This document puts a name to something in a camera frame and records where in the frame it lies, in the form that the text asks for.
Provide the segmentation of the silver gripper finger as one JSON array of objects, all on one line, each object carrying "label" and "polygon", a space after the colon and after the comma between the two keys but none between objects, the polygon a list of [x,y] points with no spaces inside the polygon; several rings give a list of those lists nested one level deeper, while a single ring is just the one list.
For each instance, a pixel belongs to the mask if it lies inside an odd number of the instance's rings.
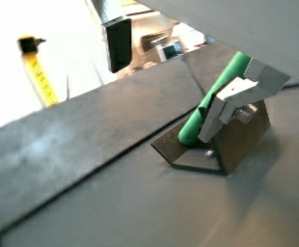
[{"label": "silver gripper finger", "polygon": [[257,113],[253,103],[274,96],[289,80],[289,75],[253,59],[245,78],[232,79],[212,97],[200,139],[208,143],[233,119],[248,124]]}]

